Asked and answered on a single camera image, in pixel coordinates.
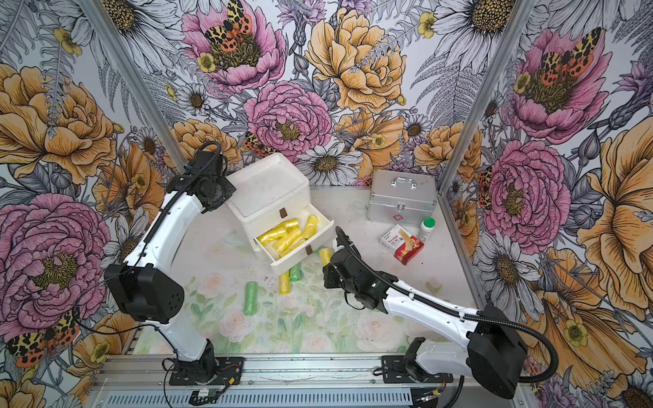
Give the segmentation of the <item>yellow bag roll back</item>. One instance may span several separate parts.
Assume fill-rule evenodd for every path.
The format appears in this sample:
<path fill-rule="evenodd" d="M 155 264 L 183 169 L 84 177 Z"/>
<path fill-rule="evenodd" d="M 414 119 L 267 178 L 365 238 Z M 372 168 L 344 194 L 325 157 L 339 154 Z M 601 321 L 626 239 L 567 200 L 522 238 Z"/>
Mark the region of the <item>yellow bag roll back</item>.
<path fill-rule="evenodd" d="M 304 238 L 305 240 L 311 239 L 311 237 L 313 237 L 318 231 L 318 224 L 319 224 L 319 219 L 318 217 L 316 217 L 316 215 L 309 216 L 304 226 L 302 238 Z"/>

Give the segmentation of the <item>white drawer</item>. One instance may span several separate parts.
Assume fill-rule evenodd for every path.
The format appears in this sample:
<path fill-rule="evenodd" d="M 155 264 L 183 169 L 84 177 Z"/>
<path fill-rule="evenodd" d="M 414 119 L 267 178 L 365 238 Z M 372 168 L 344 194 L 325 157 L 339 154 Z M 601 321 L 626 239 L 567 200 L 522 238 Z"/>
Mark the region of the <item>white drawer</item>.
<path fill-rule="evenodd" d="M 254 253 L 275 275 L 318 253 L 320 247 L 335 237 L 335 222 L 313 205 L 292 212 L 287 210 L 285 219 L 279 215 L 280 211 L 265 223 L 259 222 L 253 238 Z"/>

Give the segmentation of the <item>white plastic drawer cabinet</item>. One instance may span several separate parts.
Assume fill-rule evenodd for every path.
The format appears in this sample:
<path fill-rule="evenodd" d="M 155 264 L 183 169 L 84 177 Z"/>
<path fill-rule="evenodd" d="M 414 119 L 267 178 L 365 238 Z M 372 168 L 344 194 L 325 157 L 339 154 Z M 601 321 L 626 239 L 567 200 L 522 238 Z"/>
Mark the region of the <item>white plastic drawer cabinet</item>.
<path fill-rule="evenodd" d="M 275 153 L 227 177 L 236 188 L 227 206 L 241 223 L 256 258 L 266 259 L 258 237 L 311 204 L 309 180 Z"/>

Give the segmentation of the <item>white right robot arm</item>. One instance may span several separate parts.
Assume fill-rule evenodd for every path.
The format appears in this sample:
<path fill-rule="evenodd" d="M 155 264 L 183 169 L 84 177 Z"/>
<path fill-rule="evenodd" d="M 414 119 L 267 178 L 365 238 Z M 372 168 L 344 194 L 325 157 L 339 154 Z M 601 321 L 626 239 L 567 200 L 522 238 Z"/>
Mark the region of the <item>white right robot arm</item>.
<path fill-rule="evenodd" d="M 479 310 L 432 297 L 394 275 L 373 270 L 351 246 L 342 246 L 331 256 L 323 275 L 327 289 L 342 289 L 366 309 L 414 321 L 459 346 L 454 356 L 440 357 L 426 339 L 414 340 L 406 352 L 405 365 L 415 382 L 451 373 L 472 377 L 490 393 L 511 399 L 519 384 L 541 383 L 559 368 L 556 348 L 539 331 L 509 321 L 491 305 Z M 534 376 L 522 373 L 527 355 L 522 338 L 525 334 L 549 352 L 547 368 Z"/>

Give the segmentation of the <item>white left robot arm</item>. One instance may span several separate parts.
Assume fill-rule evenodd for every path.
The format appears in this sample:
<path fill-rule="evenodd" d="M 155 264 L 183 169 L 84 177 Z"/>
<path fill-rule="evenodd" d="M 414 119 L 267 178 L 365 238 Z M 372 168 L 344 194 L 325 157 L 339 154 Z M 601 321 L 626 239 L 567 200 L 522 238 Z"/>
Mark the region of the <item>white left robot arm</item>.
<path fill-rule="evenodd" d="M 152 327 L 173 350 L 173 385 L 219 382 L 214 346 L 185 316 L 185 290 L 172 265 L 193 220 L 221 207 L 235 192 L 226 169 L 221 149 L 207 144 L 198 149 L 185 172 L 171 179 L 162 208 L 136 248 L 105 269 L 120 311 Z"/>

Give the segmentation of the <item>green bag roll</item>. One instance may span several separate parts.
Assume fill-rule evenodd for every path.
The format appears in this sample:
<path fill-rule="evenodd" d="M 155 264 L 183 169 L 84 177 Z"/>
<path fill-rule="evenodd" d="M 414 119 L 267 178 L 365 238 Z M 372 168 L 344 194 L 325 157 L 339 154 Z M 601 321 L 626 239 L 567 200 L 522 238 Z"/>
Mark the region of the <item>green bag roll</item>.
<path fill-rule="evenodd" d="M 297 263 L 289 270 L 290 282 L 300 282 L 304 279 L 304 272 L 302 271 L 301 264 Z"/>
<path fill-rule="evenodd" d="M 243 314 L 254 316 L 258 310 L 258 283 L 248 282 L 245 289 Z"/>

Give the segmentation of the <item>yellow bag roll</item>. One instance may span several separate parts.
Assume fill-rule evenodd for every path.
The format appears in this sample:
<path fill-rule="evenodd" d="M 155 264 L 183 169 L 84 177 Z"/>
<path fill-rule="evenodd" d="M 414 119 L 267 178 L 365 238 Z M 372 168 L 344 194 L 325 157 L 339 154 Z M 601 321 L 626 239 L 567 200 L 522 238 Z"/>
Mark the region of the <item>yellow bag roll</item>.
<path fill-rule="evenodd" d="M 331 263 L 331 258 L 333 256 L 333 250 L 331 248 L 321 248 L 319 251 L 321 265 L 323 267 Z"/>
<path fill-rule="evenodd" d="M 273 248 L 277 251 L 277 253 L 281 253 L 286 248 L 288 248 L 295 240 L 300 238 L 302 234 L 303 234 L 302 229 L 300 229 L 299 227 L 294 227 L 284 237 L 276 241 L 273 245 Z"/>
<path fill-rule="evenodd" d="M 297 219 L 290 219 L 288 221 L 281 222 L 277 226 L 269 229 L 264 234 L 257 237 L 257 241 L 262 245 L 266 246 L 274 241 L 278 241 L 284 236 L 288 235 L 289 232 L 299 226 L 299 221 Z"/>
<path fill-rule="evenodd" d="M 286 271 L 279 276 L 279 294 L 288 295 L 291 292 L 290 272 Z"/>
<path fill-rule="evenodd" d="M 305 240 L 311 239 L 311 237 L 313 237 L 318 231 L 318 224 L 319 224 L 319 219 L 318 217 L 316 217 L 316 215 L 309 216 L 304 226 L 302 238 L 304 238 Z"/>
<path fill-rule="evenodd" d="M 289 253 L 292 253 L 298 246 L 302 246 L 306 242 L 306 239 L 303 238 L 302 236 L 295 240 L 288 248 L 286 248 L 284 251 L 280 253 L 280 258 L 284 258 L 287 256 Z"/>

